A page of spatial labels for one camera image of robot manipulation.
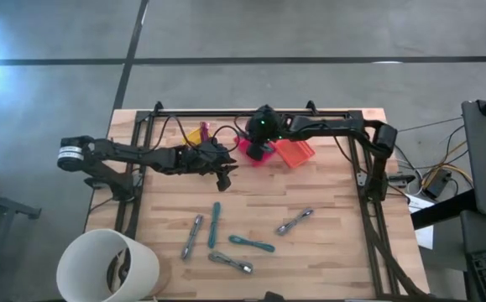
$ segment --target paper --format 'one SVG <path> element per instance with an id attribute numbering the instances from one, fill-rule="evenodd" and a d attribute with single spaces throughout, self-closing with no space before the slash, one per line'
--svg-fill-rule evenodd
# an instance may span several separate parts
<path id="1" fill-rule="evenodd" d="M 414 213 L 421 209 L 433 206 L 433 203 L 427 200 L 422 200 L 413 195 L 408 195 L 410 199 L 409 212 Z M 421 247 L 433 249 L 433 226 L 426 226 L 420 230 L 416 230 L 416 241 Z"/>

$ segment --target yellow object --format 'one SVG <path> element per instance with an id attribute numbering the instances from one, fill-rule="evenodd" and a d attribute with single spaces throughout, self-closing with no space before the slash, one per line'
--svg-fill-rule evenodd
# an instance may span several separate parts
<path id="1" fill-rule="evenodd" d="M 452 170 L 454 170 L 454 171 L 456 171 L 456 172 L 458 172 L 458 173 L 462 174 L 462 176 L 466 177 L 466 178 L 467 178 L 467 180 L 468 180 L 468 181 L 470 181 L 470 184 L 472 184 L 472 185 L 474 184 L 474 181 L 472 180 L 472 177 L 470 177 L 470 175 L 468 175 L 468 173 L 467 173 L 467 172 L 465 172 L 465 171 L 463 171 L 463 170 L 459 169 L 458 167 L 456 167 L 456 166 L 452 166 L 452 165 L 450 165 L 450 164 L 444 164 L 442 167 L 444 167 L 444 168 L 446 168 L 446 169 L 452 169 Z"/>
<path id="2" fill-rule="evenodd" d="M 189 142 L 191 142 L 195 145 L 200 144 L 201 143 L 200 128 L 192 130 L 191 133 L 186 134 L 186 137 L 189 139 Z M 185 141 L 185 138 L 182 138 L 181 142 L 183 142 L 183 144 L 187 144 L 186 141 Z"/>
<path id="3" fill-rule="evenodd" d="M 450 154 L 452 154 L 455 151 L 457 151 L 457 149 L 461 148 L 461 146 L 463 146 L 465 143 L 467 143 L 467 141 L 464 141 L 464 142 L 460 143 L 459 145 L 455 146 L 455 148 L 453 148 L 451 151 L 449 151 L 444 156 L 444 158 L 442 159 L 441 163 L 436 164 L 433 169 L 429 170 L 429 174 L 430 174 L 429 177 L 427 177 L 426 180 L 422 180 L 422 182 L 421 182 L 421 185 L 424 188 L 427 188 L 427 186 L 433 181 L 433 178 L 435 178 L 435 176 L 436 176 L 436 172 L 438 172 L 441 169 L 442 166 L 446 165 L 446 164 L 444 164 L 444 162 L 446 162 L 447 157 L 450 156 Z M 458 171 L 459 168 L 457 168 L 457 167 L 453 167 L 453 168 L 456 168 L 456 169 L 453 169 L 454 171 L 463 174 L 465 177 L 467 177 L 469 180 L 472 181 L 472 178 L 470 178 L 470 176 L 468 176 L 468 174 L 466 172 L 464 172 L 462 170 L 461 171 Z"/>

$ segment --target table leg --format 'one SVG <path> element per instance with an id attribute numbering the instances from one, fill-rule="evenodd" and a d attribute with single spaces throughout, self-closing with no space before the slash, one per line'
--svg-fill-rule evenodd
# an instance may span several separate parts
<path id="1" fill-rule="evenodd" d="M 436 203 L 434 206 L 410 214 L 414 229 L 428 227 L 435 223 L 459 216 L 461 211 L 477 211 L 474 190 L 468 190 L 448 200 Z"/>
<path id="2" fill-rule="evenodd" d="M 17 201 L 9 200 L 5 197 L 0 197 L 0 206 L 6 209 L 10 209 L 19 213 L 27 215 L 30 219 L 38 219 L 41 209 L 26 206 Z"/>

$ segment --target wire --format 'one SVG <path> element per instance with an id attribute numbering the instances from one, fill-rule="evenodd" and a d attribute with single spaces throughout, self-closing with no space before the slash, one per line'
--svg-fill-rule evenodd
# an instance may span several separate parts
<path id="1" fill-rule="evenodd" d="M 215 202 L 212 205 L 212 218 L 211 218 L 211 230 L 209 231 L 209 241 L 207 246 L 209 248 L 214 248 L 217 242 L 217 224 L 218 217 L 220 216 L 220 202 Z"/>
<path id="2" fill-rule="evenodd" d="M 428 123 L 428 124 L 421 125 L 421 126 L 416 126 L 416 127 L 407 128 L 407 129 L 401 129 L 401 130 L 398 130 L 398 133 L 402 133 L 402 132 L 406 132 L 406 131 L 410 131 L 410 130 L 414 130 L 414 129 L 420 129 L 420 128 L 424 128 L 424 127 L 430 127 L 430 126 L 438 125 L 438 124 L 441 124 L 441 123 L 444 123 L 444 122 L 452 122 L 452 121 L 456 121 L 458 119 L 462 119 L 462 117 L 455 117 L 455 118 L 450 118 L 450 119 L 443 120 L 443 121 L 440 121 L 440 122 L 432 122 L 432 123 Z"/>
<path id="3" fill-rule="evenodd" d="M 450 136 L 448 137 L 448 140 L 447 140 L 447 146 L 446 146 L 446 154 L 444 155 L 444 157 L 442 158 L 441 162 L 438 163 L 438 164 L 433 164 L 431 166 L 426 166 L 426 167 L 416 167 L 416 169 L 431 169 L 431 168 L 438 168 L 440 165 L 442 164 L 450 164 L 458 159 L 460 159 L 464 154 L 467 153 L 468 150 L 466 150 L 465 152 L 463 152 L 461 155 L 457 156 L 455 159 L 452 159 L 448 162 L 446 162 L 446 159 L 448 156 L 450 156 L 450 154 L 454 153 L 455 151 L 457 151 L 459 148 L 461 148 L 467 141 L 463 141 L 461 142 L 459 145 L 455 146 L 455 148 L 453 148 L 452 150 L 450 150 L 450 143 L 452 141 L 452 137 L 453 137 L 453 134 L 455 134 L 457 131 L 459 131 L 460 129 L 464 128 L 464 125 L 458 127 L 457 129 L 453 130 L 452 134 L 450 134 Z"/>
<path id="4" fill-rule="evenodd" d="M 108 198 L 107 200 L 103 201 L 102 203 L 98 204 L 98 205 L 94 205 L 90 211 L 88 212 L 88 214 L 91 214 L 96 208 L 98 208 L 99 206 L 102 206 L 102 205 L 105 205 L 106 203 L 108 203 L 109 201 L 112 201 L 114 200 L 114 197 L 110 197 Z"/>
<path id="5" fill-rule="evenodd" d="M 446 146 L 446 154 L 444 155 L 444 157 L 442 158 L 441 162 L 434 168 L 432 168 L 429 172 L 427 172 L 429 174 L 429 182 L 431 183 L 431 181 L 433 181 L 433 179 L 435 178 L 436 176 L 436 173 L 441 169 L 441 167 L 445 164 L 444 162 L 446 161 L 447 157 L 449 156 L 449 154 L 455 152 L 457 149 L 459 149 L 461 146 L 463 146 L 466 141 L 460 143 L 459 145 L 457 145 L 455 148 L 452 149 L 452 151 L 450 151 L 450 142 L 452 141 L 452 136 L 454 133 L 456 133 L 459 129 L 461 129 L 461 127 L 455 129 L 452 134 L 450 134 L 448 136 L 448 140 L 447 140 L 447 146 Z"/>
<path id="6" fill-rule="evenodd" d="M 233 124 L 235 125 L 235 128 L 241 133 L 241 134 L 246 134 L 246 131 L 242 130 L 239 125 L 237 124 L 237 120 L 242 117 L 242 115 L 237 115 L 234 119 L 233 119 Z"/>
<path id="7" fill-rule="evenodd" d="M 221 126 L 219 127 L 215 132 L 214 134 L 212 135 L 212 138 L 215 138 L 217 136 L 217 134 L 220 132 L 220 130 L 222 129 L 225 129 L 225 128 L 229 128 L 229 129 L 232 129 L 234 132 L 235 132 L 235 135 L 236 136 L 239 136 L 238 132 L 237 132 L 237 129 L 236 128 L 233 128 L 232 126 L 229 126 L 229 125 L 224 125 L 224 126 Z"/>
<path id="8" fill-rule="evenodd" d="M 240 261 L 240 260 L 233 260 L 230 257 L 224 255 L 223 253 L 220 252 L 211 252 L 208 256 L 209 260 L 216 262 L 216 263 L 222 263 L 226 264 L 229 266 L 232 266 L 236 268 L 237 270 L 243 272 L 243 273 L 252 273 L 253 272 L 253 265 L 251 263 L 248 263 L 246 261 Z"/>
<path id="9" fill-rule="evenodd" d="M 134 171 L 137 171 L 139 170 L 139 168 L 137 169 L 133 169 L 131 171 L 131 173 L 133 173 Z M 140 179 L 136 182 L 136 185 L 134 186 L 134 189 L 138 188 L 139 186 L 143 185 L 144 184 L 144 175 L 143 174 L 140 174 Z M 88 211 L 88 215 L 90 215 L 96 208 L 98 208 L 99 206 L 102 206 L 102 205 L 105 205 L 107 204 L 109 201 L 111 200 L 114 200 L 114 196 L 108 198 L 107 200 L 103 201 L 102 203 L 98 204 L 98 205 L 94 205 L 90 211 Z"/>
<path id="10" fill-rule="evenodd" d="M 231 235 L 230 237 L 227 238 L 229 242 L 235 243 L 235 244 L 242 244 L 242 245 L 248 245 L 251 247 L 257 247 L 261 248 L 262 250 L 265 250 L 267 252 L 274 252 L 276 248 L 274 248 L 273 245 L 267 244 L 267 243 L 262 243 L 262 242 L 254 242 L 248 239 L 245 239 L 243 237 L 239 237 L 236 235 Z"/>
<path id="11" fill-rule="evenodd" d="M 395 148 L 396 148 L 398 151 L 400 151 L 401 156 L 403 157 L 403 159 L 405 159 L 405 161 L 406 161 L 406 163 L 409 165 L 410 169 L 413 169 L 413 170 L 415 171 L 415 173 L 418 175 L 418 187 L 419 187 L 420 189 L 419 189 L 419 190 L 418 190 L 418 191 L 417 191 L 417 192 L 414 194 L 414 196 L 419 195 L 419 194 L 421 193 L 421 191 L 422 191 L 421 182 L 422 182 L 422 179 L 423 179 L 423 177 L 421 176 L 420 171 L 419 171 L 418 169 L 414 169 L 414 165 L 413 165 L 413 164 L 412 164 L 412 163 L 409 161 L 409 159 L 408 159 L 408 158 L 407 158 L 407 156 L 405 155 L 405 152 L 403 152 L 403 150 L 401 150 L 400 146 L 398 146 L 398 145 L 394 145 L 394 146 L 395 146 Z M 410 193 L 410 190 L 409 190 L 409 188 L 410 188 L 410 184 L 412 184 L 412 182 L 410 182 L 410 183 L 407 185 L 407 188 L 406 188 L 406 189 L 407 189 L 407 193 L 409 193 L 409 194 L 411 194 L 411 193 Z"/>
<path id="12" fill-rule="evenodd" d="M 345 154 L 345 151 L 343 151 L 342 145 L 337 141 L 336 137 L 333 137 L 334 140 L 336 141 L 337 147 L 340 149 L 340 152 L 343 154 L 343 157 L 349 161 L 349 163 L 352 163 L 353 161 Z"/>
<path id="13" fill-rule="evenodd" d="M 455 184 L 455 193 L 453 193 L 454 196 L 457 196 L 459 194 L 459 184 L 458 182 L 451 178 L 450 181 Z"/>
<path id="14" fill-rule="evenodd" d="M 451 164 L 443 164 L 443 165 L 442 165 L 442 168 L 451 169 L 451 170 L 453 170 L 453 171 L 455 171 L 455 172 L 458 172 L 459 174 L 461 174 L 462 176 L 464 176 L 464 178 L 465 178 L 465 179 L 468 181 L 468 183 L 469 183 L 470 185 L 472 185 L 472 184 L 473 184 L 473 180 L 472 180 L 472 178 L 470 177 L 470 175 L 468 175 L 468 174 L 467 174 L 467 172 L 465 172 L 465 171 L 463 171 L 463 170 L 459 169 L 458 167 L 456 167 L 456 166 L 454 166 L 454 165 L 451 165 Z"/>
<path id="15" fill-rule="evenodd" d="M 153 146 L 150 150 L 146 151 L 146 152 L 143 152 L 141 154 L 148 154 L 148 153 L 151 153 L 153 151 L 155 151 L 157 149 L 157 147 L 159 147 L 160 145 L 160 140 L 162 139 L 162 137 L 164 136 L 165 134 L 165 129 L 166 129 L 166 125 L 168 124 L 168 121 L 173 118 L 175 119 L 175 121 L 177 122 L 177 125 L 179 126 L 179 129 L 181 131 L 181 135 L 183 135 L 183 139 L 185 140 L 186 144 L 189 145 L 191 148 L 193 148 L 194 150 L 198 151 L 198 152 L 203 152 L 203 153 L 209 153 L 209 154 L 226 154 L 226 153 L 230 153 L 232 152 L 233 150 L 235 150 L 238 145 L 239 145 L 239 139 L 237 140 L 237 142 L 235 143 L 235 147 L 229 149 L 229 150 L 226 150 L 226 151 L 209 151 L 209 150 L 202 150 L 202 149 L 199 149 L 196 147 L 196 145 L 191 142 L 189 140 L 189 138 L 186 136 L 185 134 L 185 129 L 183 129 L 183 125 L 181 124 L 181 121 L 180 119 L 175 116 L 175 115 L 169 115 L 166 119 L 165 119 L 165 122 L 163 123 L 162 125 L 162 128 L 160 129 L 160 135 L 159 135 L 159 140 L 157 140 L 157 143 L 155 144 L 155 146 Z M 218 131 L 220 131 L 220 129 L 223 129 L 223 128 L 231 128 L 234 132 L 235 132 L 235 135 L 238 136 L 238 132 L 235 128 L 231 127 L 231 126 L 228 126 L 228 125 L 224 125 L 224 126 L 221 126 L 219 129 L 216 130 L 215 134 L 213 134 L 213 138 L 217 135 Z"/>

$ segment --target cable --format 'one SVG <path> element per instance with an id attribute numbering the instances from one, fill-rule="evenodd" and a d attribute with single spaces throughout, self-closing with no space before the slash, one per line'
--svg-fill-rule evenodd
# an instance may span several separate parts
<path id="1" fill-rule="evenodd" d="M 410 131 L 410 130 L 414 130 L 414 129 L 420 129 L 420 128 L 424 128 L 424 127 L 429 127 L 429 126 L 433 126 L 433 125 L 438 125 L 438 124 L 441 124 L 441 123 L 444 123 L 444 122 L 452 122 L 452 121 L 456 121 L 458 119 L 462 119 L 462 117 L 455 117 L 455 118 L 450 118 L 450 119 L 443 120 L 443 121 L 440 121 L 440 122 L 432 122 L 432 123 L 428 123 L 428 124 L 421 125 L 421 126 L 416 126 L 416 127 L 407 128 L 407 129 L 401 129 L 401 130 L 398 130 L 398 133 L 402 133 L 402 132 L 406 132 L 406 131 Z"/>
<path id="2" fill-rule="evenodd" d="M 236 136 L 239 136 L 238 132 L 237 132 L 237 129 L 236 128 L 233 128 L 232 126 L 229 126 L 229 125 L 224 125 L 224 126 L 221 126 L 219 129 L 217 129 L 214 134 L 212 135 L 212 138 L 215 138 L 217 136 L 217 134 L 220 132 L 220 130 L 224 129 L 224 128 L 229 128 L 229 129 L 232 129 L 234 132 L 235 132 L 235 135 Z"/>
<path id="3" fill-rule="evenodd" d="M 455 184 L 455 193 L 453 193 L 453 195 L 454 196 L 459 195 L 459 184 L 458 184 L 458 182 L 453 178 L 451 178 L 450 181 Z"/>
<path id="4" fill-rule="evenodd" d="M 297 225 L 297 223 L 299 223 L 299 221 L 307 218 L 309 215 L 313 214 L 313 210 L 311 208 L 305 208 L 304 210 L 302 210 L 299 215 L 297 215 L 295 217 L 295 219 L 293 219 L 292 221 L 289 221 L 288 223 L 284 224 L 283 226 L 279 227 L 278 229 L 276 229 L 276 234 L 280 235 L 280 236 L 284 236 L 285 234 L 287 234 L 287 232 L 289 232 L 294 226 Z"/>
<path id="5" fill-rule="evenodd" d="M 211 252 L 208 256 L 209 260 L 216 262 L 216 263 L 222 263 L 226 264 L 229 266 L 232 266 L 236 268 L 237 270 L 243 272 L 243 273 L 252 273 L 253 272 L 253 265 L 251 263 L 248 263 L 246 261 L 240 261 L 240 260 L 233 260 L 230 257 L 224 255 L 223 253 L 220 252 Z"/>
<path id="6" fill-rule="evenodd" d="M 454 161 L 456 161 L 456 160 L 460 159 L 461 157 L 463 157 L 463 156 L 464 156 L 464 154 L 467 154 L 467 153 L 468 153 L 468 150 L 465 150 L 463 153 L 461 153 L 461 154 L 460 154 L 459 156 L 457 156 L 455 159 L 452 159 L 452 160 L 447 161 L 447 162 L 446 162 L 446 164 L 451 164 L 451 163 L 453 163 Z"/>
<path id="7" fill-rule="evenodd" d="M 233 124 L 235 125 L 235 128 L 241 133 L 241 134 L 246 134 L 246 131 L 242 130 L 239 125 L 237 124 L 237 120 L 241 117 L 242 115 L 237 115 L 234 119 L 233 119 Z"/>
<path id="8" fill-rule="evenodd" d="M 334 140 L 336 141 L 337 147 L 340 149 L 340 152 L 343 154 L 343 157 L 349 161 L 349 163 L 352 163 L 353 161 L 345 154 L 345 151 L 343 151 L 342 145 L 337 141 L 336 137 L 333 137 Z"/>
<path id="9" fill-rule="evenodd" d="M 446 154 L 444 155 L 444 157 L 442 158 L 441 162 L 434 168 L 432 168 L 429 172 L 427 172 L 429 174 L 429 182 L 433 181 L 433 179 L 435 178 L 436 176 L 436 173 L 441 169 L 441 167 L 444 165 L 444 164 L 449 164 L 449 163 L 444 163 L 447 159 L 447 157 L 449 156 L 449 154 L 455 152 L 458 148 L 460 148 L 461 146 L 463 146 L 467 141 L 464 141 L 462 143 L 460 143 L 459 145 L 457 145 L 455 148 L 452 149 L 452 151 L 450 151 L 450 142 L 452 141 L 452 136 L 455 132 L 457 132 L 457 130 L 459 130 L 460 128 L 457 128 L 455 131 L 452 132 L 452 134 L 450 134 L 450 136 L 448 137 L 448 140 L 447 140 L 447 146 L 446 146 Z"/>
<path id="10" fill-rule="evenodd" d="M 209 248 L 214 248 L 215 243 L 217 242 L 217 224 L 219 216 L 220 202 L 217 201 L 212 205 L 211 230 L 209 231 L 209 242 L 207 242 Z"/>
<path id="11" fill-rule="evenodd" d="M 183 125 L 181 124 L 181 121 L 180 119 L 175 116 L 175 115 L 169 115 L 165 122 L 163 123 L 162 125 L 162 128 L 160 129 L 160 135 L 159 135 L 159 140 L 157 140 L 157 143 L 155 144 L 155 146 L 153 146 L 150 150 L 146 151 L 146 152 L 143 152 L 141 154 L 148 154 L 148 153 L 151 153 L 153 151 L 155 151 L 157 149 L 157 147 L 159 147 L 160 145 L 160 140 L 162 139 L 163 135 L 165 134 L 165 129 L 166 129 L 166 125 L 168 124 L 168 121 L 171 119 L 171 118 L 174 118 L 175 121 L 177 122 L 177 125 L 179 126 L 179 129 L 181 131 L 181 135 L 183 135 L 183 139 L 185 140 L 186 144 L 188 144 L 191 148 L 193 148 L 194 150 L 198 151 L 198 152 L 203 152 L 203 153 L 210 153 L 210 154 L 226 154 L 226 153 L 230 153 L 232 152 L 233 150 L 235 150 L 238 145 L 239 145 L 239 140 L 237 140 L 237 142 L 235 143 L 235 147 L 227 150 L 227 151 L 209 151 L 209 150 L 201 150 L 199 148 L 196 147 L 196 145 L 191 142 L 189 140 L 189 138 L 186 136 L 185 134 L 185 129 L 183 129 Z M 238 136 L 238 132 L 235 128 L 231 127 L 231 126 L 228 126 L 228 125 L 224 125 L 224 126 L 221 126 L 219 129 L 216 130 L 215 134 L 213 134 L 213 138 L 217 135 L 218 131 L 220 131 L 220 129 L 223 129 L 223 128 L 231 128 L 234 132 L 235 132 L 235 135 Z"/>
<path id="12" fill-rule="evenodd" d="M 459 174 L 461 174 L 462 176 L 464 176 L 464 178 L 468 181 L 468 183 L 471 185 L 473 183 L 473 180 L 472 178 L 470 177 L 470 175 L 467 174 L 467 172 L 459 169 L 458 167 L 454 166 L 454 165 L 451 165 L 451 164 L 443 164 L 442 165 L 442 168 L 446 168 L 446 169 L 451 169 L 453 171 L 456 171 L 458 172 Z"/>
<path id="13" fill-rule="evenodd" d="M 414 196 L 419 195 L 419 194 L 421 193 L 421 191 L 422 191 L 421 182 L 422 182 L 422 179 L 423 179 L 423 177 L 421 176 L 420 171 L 419 171 L 418 169 L 414 169 L 414 165 L 413 165 L 413 164 L 412 164 L 412 163 L 409 161 L 409 159 L 408 159 L 408 158 L 407 158 L 407 156 L 405 155 L 405 152 L 403 152 L 403 150 L 401 150 L 400 146 L 398 146 L 398 145 L 396 145 L 396 144 L 395 144 L 394 146 L 395 146 L 395 148 L 396 148 L 398 151 L 400 151 L 401 156 L 403 156 L 403 159 L 405 159 L 405 161 L 406 161 L 406 163 L 409 165 L 410 169 L 413 169 L 413 170 L 415 171 L 415 173 L 418 175 L 418 187 L 419 187 L 419 190 L 418 190 L 418 191 L 417 191 L 417 192 L 414 194 Z M 410 188 L 410 184 L 412 184 L 412 182 L 410 182 L 410 183 L 407 185 L 407 188 L 406 188 L 407 193 L 409 193 L 409 194 L 411 194 L 411 193 L 410 193 L 410 190 L 409 190 L 409 188 Z"/>
<path id="14" fill-rule="evenodd" d="M 452 137 L 453 137 L 453 134 L 455 134 L 457 131 L 459 131 L 460 129 L 464 128 L 464 125 L 458 127 L 457 129 L 453 130 L 452 134 L 450 134 L 450 136 L 448 137 L 448 140 L 447 140 L 447 145 L 446 145 L 446 154 L 444 155 L 444 157 L 442 158 L 441 162 L 438 163 L 438 164 L 434 164 L 432 166 L 427 166 L 427 167 L 416 167 L 416 169 L 431 169 L 431 168 L 435 168 L 435 167 L 439 167 L 440 165 L 442 164 L 450 164 L 458 159 L 460 159 L 464 154 L 467 153 L 467 151 L 465 151 L 464 153 L 462 153 L 461 155 L 457 156 L 455 159 L 452 159 L 448 162 L 446 162 L 446 159 L 447 157 L 454 153 L 455 151 L 457 151 L 459 148 L 461 148 L 467 141 L 463 141 L 462 143 L 460 143 L 459 145 L 455 146 L 455 148 L 453 148 L 452 150 L 450 150 L 450 143 L 452 141 Z"/>
<path id="15" fill-rule="evenodd" d="M 107 200 L 103 201 L 102 203 L 98 204 L 98 205 L 94 205 L 90 211 L 88 212 L 88 214 L 91 214 L 96 208 L 98 208 L 99 206 L 102 206 L 102 205 L 105 205 L 106 203 L 108 203 L 109 201 L 113 200 L 114 197 L 110 197 L 108 198 Z"/>
<path id="16" fill-rule="evenodd" d="M 133 169 L 133 171 L 131 171 L 131 173 L 133 173 L 134 171 L 137 171 L 139 170 L 138 168 L 137 169 Z M 144 183 L 144 175 L 143 174 L 140 174 L 140 179 L 137 181 L 136 185 L 134 186 L 134 188 L 138 188 L 139 186 L 141 186 L 142 184 Z M 98 204 L 98 205 L 94 205 L 89 211 L 88 211 L 88 215 L 90 215 L 96 208 L 98 208 L 99 206 L 102 206 L 102 205 L 105 205 L 107 204 L 109 201 L 111 200 L 114 200 L 114 196 L 108 198 L 107 200 L 103 201 L 102 203 Z"/>
<path id="17" fill-rule="evenodd" d="M 249 245 L 251 247 L 261 248 L 262 250 L 265 250 L 265 251 L 271 252 L 271 253 L 274 252 L 274 250 L 275 250 L 273 245 L 270 245 L 270 244 L 267 244 L 267 243 L 262 243 L 262 242 L 250 241 L 248 239 L 245 239 L 245 238 L 239 237 L 239 236 L 235 236 L 235 235 L 231 235 L 227 239 L 231 243 Z"/>

